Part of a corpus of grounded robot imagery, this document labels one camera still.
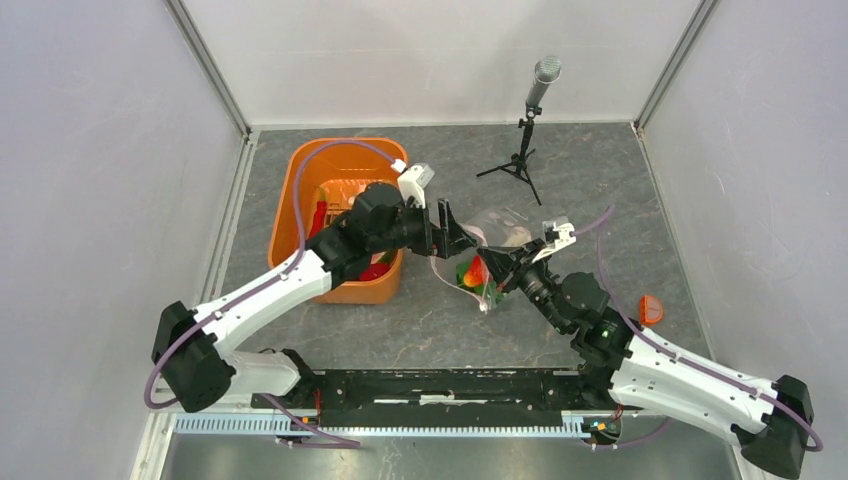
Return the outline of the red toy chili pepper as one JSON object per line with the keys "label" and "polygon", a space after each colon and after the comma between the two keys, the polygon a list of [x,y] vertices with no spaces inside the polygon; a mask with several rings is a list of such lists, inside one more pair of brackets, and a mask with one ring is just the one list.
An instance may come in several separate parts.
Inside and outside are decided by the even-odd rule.
{"label": "red toy chili pepper", "polygon": [[317,235],[325,227],[328,211],[326,191],[322,187],[318,187],[316,191],[317,201],[312,215],[312,223],[308,234],[309,239]]}

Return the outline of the red toy tomato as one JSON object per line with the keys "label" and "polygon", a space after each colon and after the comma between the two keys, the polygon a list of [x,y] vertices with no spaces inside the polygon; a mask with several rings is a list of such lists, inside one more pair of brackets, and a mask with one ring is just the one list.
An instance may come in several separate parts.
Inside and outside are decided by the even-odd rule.
{"label": "red toy tomato", "polygon": [[372,263],[362,272],[358,280],[362,282],[375,281],[384,276],[390,269],[391,265],[389,263]]}

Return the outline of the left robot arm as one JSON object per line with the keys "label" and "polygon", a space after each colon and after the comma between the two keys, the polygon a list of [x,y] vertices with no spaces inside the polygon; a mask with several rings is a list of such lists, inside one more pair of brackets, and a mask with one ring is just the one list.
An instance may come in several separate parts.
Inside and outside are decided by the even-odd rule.
{"label": "left robot arm", "polygon": [[290,407],[306,405],[313,379],[290,355],[239,351],[258,330],[294,307],[357,279],[374,255],[407,249],[425,257],[450,258],[477,246],[452,215],[448,201],[438,202],[438,223],[416,197],[397,187],[372,183],[352,207],[300,244],[276,268],[243,287],[194,308],[177,301],[161,314],[151,354],[154,368],[144,390],[151,409],[153,390],[163,380],[174,402],[187,413],[202,411],[228,395],[270,394]]}

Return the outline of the red toy strawberry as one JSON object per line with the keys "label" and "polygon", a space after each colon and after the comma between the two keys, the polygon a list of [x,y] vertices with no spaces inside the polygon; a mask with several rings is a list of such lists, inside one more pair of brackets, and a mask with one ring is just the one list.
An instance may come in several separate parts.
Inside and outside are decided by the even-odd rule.
{"label": "red toy strawberry", "polygon": [[488,270],[483,259],[476,255],[462,273],[461,285],[470,289],[483,287],[488,281]]}

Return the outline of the green toy bok choy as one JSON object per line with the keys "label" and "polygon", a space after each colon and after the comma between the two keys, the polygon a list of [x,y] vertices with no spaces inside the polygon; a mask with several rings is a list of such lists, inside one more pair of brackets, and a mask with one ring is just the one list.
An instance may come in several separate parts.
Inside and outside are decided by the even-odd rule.
{"label": "green toy bok choy", "polygon": [[[487,247],[514,247],[520,246],[531,240],[530,231],[523,226],[513,225],[506,227],[478,228],[475,234],[480,240],[481,246]],[[475,250],[469,250],[460,255],[460,260],[454,267],[454,284],[460,290],[473,296],[478,302],[482,312],[494,309],[503,299],[503,294],[497,290],[497,284],[490,278],[483,287],[470,289],[461,285],[460,277],[466,270],[474,256],[478,255]]]}

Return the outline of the orange plastic basket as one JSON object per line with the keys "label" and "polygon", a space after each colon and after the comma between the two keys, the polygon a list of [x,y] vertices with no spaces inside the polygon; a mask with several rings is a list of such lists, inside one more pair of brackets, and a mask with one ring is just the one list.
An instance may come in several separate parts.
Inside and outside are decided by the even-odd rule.
{"label": "orange plastic basket", "polygon": [[[373,182],[397,184],[399,173],[391,167],[395,160],[408,160],[397,142],[385,138],[319,138],[301,145],[290,157],[277,215],[268,249],[268,266],[274,268],[297,250],[300,229],[296,215],[302,217],[309,234],[317,201],[318,187],[326,191],[328,211],[325,226],[337,215],[350,209],[356,195]],[[388,302],[401,280],[402,253],[389,261],[391,269],[381,278],[347,282],[315,298],[321,304],[377,305]]]}

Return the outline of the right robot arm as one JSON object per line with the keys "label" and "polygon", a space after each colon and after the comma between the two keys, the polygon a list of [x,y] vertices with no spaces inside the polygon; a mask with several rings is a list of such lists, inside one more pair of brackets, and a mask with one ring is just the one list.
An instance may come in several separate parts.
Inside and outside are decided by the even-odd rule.
{"label": "right robot arm", "polygon": [[801,475],[818,442],[807,385],[790,375],[748,375],[689,352],[611,307],[596,277],[561,278],[541,257],[542,243],[480,248],[501,293],[521,291],[590,368],[577,382],[591,408],[610,401],[647,409],[739,448],[745,460],[784,479]]}

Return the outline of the clear polka dot zip bag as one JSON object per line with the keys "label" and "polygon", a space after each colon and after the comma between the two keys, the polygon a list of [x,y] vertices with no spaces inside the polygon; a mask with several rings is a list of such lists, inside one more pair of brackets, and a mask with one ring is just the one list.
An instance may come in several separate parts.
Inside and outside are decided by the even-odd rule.
{"label": "clear polka dot zip bag", "polygon": [[508,207],[478,212],[460,226],[476,241],[476,246],[448,259],[430,258],[435,276],[445,285],[471,297],[478,309],[488,313],[504,295],[477,253],[478,247],[516,247],[532,239],[529,219]]}

